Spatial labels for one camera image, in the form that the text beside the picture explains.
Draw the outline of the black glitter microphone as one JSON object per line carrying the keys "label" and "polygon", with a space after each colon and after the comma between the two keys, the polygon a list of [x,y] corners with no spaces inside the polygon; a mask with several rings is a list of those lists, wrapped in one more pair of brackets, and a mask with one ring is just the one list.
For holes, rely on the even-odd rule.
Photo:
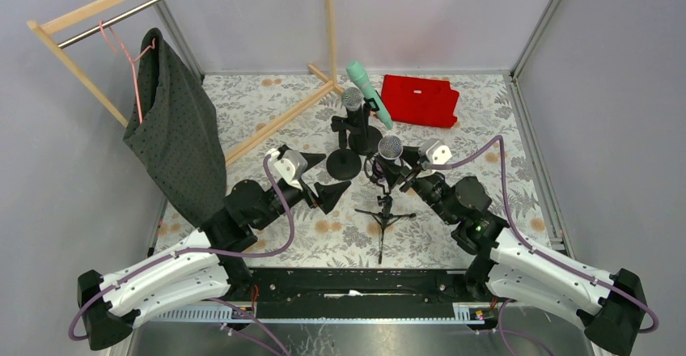
{"label": "black glitter microphone", "polygon": [[369,149],[363,93],[356,87],[348,87],[341,95],[349,124],[349,145],[352,150],[364,154]]}

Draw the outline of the purple glitter microphone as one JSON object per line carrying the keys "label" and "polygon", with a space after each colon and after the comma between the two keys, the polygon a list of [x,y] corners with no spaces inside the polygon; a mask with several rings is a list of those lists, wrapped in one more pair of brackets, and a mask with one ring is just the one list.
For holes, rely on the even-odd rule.
{"label": "purple glitter microphone", "polygon": [[378,143],[374,171],[389,184],[395,184],[400,177],[404,166],[401,159],[403,150],[402,141],[395,135],[385,136]]}

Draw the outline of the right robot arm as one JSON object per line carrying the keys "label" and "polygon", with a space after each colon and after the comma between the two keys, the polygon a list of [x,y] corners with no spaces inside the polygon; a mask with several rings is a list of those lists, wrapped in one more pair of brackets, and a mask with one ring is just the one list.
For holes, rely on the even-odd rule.
{"label": "right robot arm", "polygon": [[586,338],[615,355],[629,355],[646,314],[641,279],[583,264],[530,239],[492,213],[491,197],[475,176],[453,185],[426,174],[450,157],[444,145],[407,146],[403,190],[412,189],[447,225],[452,239],[474,257],[464,277],[477,298],[513,299],[567,320]]}

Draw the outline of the black tripod shock-mount stand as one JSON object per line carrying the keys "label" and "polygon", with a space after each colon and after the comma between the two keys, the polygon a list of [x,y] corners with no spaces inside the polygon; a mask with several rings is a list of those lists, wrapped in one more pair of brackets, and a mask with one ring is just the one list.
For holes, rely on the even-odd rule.
{"label": "black tripod shock-mount stand", "polygon": [[378,186],[379,188],[382,189],[382,195],[377,196],[377,204],[381,208],[380,211],[378,212],[372,212],[369,210],[360,210],[360,209],[355,209],[354,211],[360,214],[366,214],[370,215],[378,224],[379,224],[379,230],[380,230],[380,237],[379,237],[379,255],[378,255],[378,264],[381,265],[383,263],[383,247],[384,247],[384,238],[385,238],[385,232],[386,230],[392,226],[394,223],[401,219],[414,219],[417,217],[416,213],[409,213],[409,214],[393,214],[392,213],[392,207],[393,207],[393,197],[392,197],[392,188],[394,186],[394,181],[392,178],[394,177],[393,173],[388,175],[385,171],[384,168],[394,165],[392,160],[384,159],[379,153],[373,154],[370,153],[364,160],[363,163],[363,171],[365,173],[365,176],[369,179],[369,181],[374,184],[375,186]]}

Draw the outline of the black round-base mic stand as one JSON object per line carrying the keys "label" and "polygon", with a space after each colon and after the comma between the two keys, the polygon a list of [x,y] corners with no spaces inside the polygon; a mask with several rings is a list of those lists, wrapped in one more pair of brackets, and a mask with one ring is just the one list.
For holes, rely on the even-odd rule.
{"label": "black round-base mic stand", "polygon": [[351,126],[348,136],[350,149],[359,155],[368,155],[378,150],[378,143],[382,138],[380,131],[369,124],[371,108],[363,102],[359,109],[346,109],[347,119]]}

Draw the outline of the mint green microphone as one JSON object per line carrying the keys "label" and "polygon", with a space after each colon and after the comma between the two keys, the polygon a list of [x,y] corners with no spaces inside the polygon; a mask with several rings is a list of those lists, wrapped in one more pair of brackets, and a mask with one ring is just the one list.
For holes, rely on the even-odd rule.
{"label": "mint green microphone", "polygon": [[369,78],[369,74],[359,61],[351,61],[345,68],[350,81],[362,92],[364,100],[376,112],[376,116],[386,126],[393,129],[394,122],[390,112],[385,107],[380,94],[375,90]]}

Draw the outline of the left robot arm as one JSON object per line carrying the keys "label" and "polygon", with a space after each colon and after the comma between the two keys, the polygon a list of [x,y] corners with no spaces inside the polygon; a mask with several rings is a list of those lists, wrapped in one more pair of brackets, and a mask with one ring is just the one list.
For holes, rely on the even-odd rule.
{"label": "left robot arm", "polygon": [[278,256],[293,244],[294,206],[305,202],[328,214],[350,187],[348,180],[303,181],[303,174],[325,158],[288,146],[273,148],[262,160],[269,189],[254,180],[239,182],[219,212],[170,248],[113,273],[81,274],[70,340],[105,350],[165,312],[248,288],[252,275],[245,259]]}

